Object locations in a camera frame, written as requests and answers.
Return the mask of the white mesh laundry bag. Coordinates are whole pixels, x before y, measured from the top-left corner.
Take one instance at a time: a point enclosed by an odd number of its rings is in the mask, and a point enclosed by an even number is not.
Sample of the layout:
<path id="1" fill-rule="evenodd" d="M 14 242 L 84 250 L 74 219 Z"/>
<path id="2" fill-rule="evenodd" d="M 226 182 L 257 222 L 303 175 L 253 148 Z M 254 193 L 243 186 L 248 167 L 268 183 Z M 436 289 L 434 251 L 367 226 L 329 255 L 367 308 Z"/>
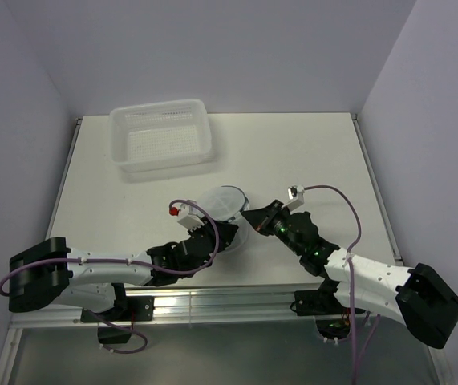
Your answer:
<path id="1" fill-rule="evenodd" d="M 235 238 L 224 253 L 233 253 L 244 245 L 249 235 L 249 224 L 242 213 L 249 209 L 249 198 L 243 190 L 233 185 L 211 188 L 197 199 L 197 205 L 212 219 L 238 226 Z"/>

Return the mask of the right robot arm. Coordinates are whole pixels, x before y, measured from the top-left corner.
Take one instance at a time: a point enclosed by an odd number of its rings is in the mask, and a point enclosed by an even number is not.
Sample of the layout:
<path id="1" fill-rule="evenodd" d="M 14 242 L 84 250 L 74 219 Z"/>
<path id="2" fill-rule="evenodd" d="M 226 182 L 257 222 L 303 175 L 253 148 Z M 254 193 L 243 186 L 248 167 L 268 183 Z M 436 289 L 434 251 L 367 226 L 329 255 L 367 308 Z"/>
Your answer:
<path id="1" fill-rule="evenodd" d="M 243 217 L 263 236 L 275 236 L 299 258 L 300 265 L 328 285 L 320 306 L 334 313 L 341 307 L 380 314 L 406 326 L 422 343 L 445 347 L 458 322 L 458 295 L 429 265 L 388 265 L 322 238 L 310 213 L 292 213 L 280 201 Z"/>

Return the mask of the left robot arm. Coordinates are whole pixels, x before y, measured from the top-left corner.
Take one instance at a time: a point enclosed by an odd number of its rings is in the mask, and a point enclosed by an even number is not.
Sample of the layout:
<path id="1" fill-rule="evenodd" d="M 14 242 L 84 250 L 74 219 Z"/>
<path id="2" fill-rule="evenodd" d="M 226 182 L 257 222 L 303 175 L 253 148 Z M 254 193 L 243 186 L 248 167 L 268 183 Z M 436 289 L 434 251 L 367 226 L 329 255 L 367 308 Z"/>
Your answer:
<path id="1" fill-rule="evenodd" d="M 237 225 L 204 221 L 188 238 L 141 253 L 110 255 L 71 248 L 52 237 L 13 256 L 3 283 L 9 286 L 9 310 L 26 313 L 59 304 L 119 320 L 128 310 L 124 285 L 168 286 L 209 267 L 230 247 Z"/>

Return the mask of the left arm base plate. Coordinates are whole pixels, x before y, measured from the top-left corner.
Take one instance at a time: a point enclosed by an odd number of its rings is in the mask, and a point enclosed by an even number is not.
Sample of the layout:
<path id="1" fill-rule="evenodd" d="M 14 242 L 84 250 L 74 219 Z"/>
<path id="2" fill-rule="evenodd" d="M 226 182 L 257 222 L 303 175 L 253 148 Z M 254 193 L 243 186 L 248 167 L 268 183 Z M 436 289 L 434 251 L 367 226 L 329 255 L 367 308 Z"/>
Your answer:
<path id="1" fill-rule="evenodd" d="M 92 310 L 109 322 L 147 322 L 152 321 L 154 310 L 153 296 L 129 296 L 121 299 L 108 298 L 95 304 Z"/>

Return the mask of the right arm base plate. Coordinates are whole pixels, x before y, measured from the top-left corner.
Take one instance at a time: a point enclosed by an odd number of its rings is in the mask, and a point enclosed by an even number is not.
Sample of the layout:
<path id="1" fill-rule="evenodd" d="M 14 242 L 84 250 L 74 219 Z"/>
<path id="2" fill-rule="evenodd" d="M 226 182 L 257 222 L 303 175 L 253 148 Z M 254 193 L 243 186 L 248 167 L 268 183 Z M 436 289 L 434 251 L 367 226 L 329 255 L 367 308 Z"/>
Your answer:
<path id="1" fill-rule="evenodd" d="M 342 305 L 332 293 L 321 290 L 298 290 L 290 310 L 297 316 L 347 315 L 350 307 Z"/>

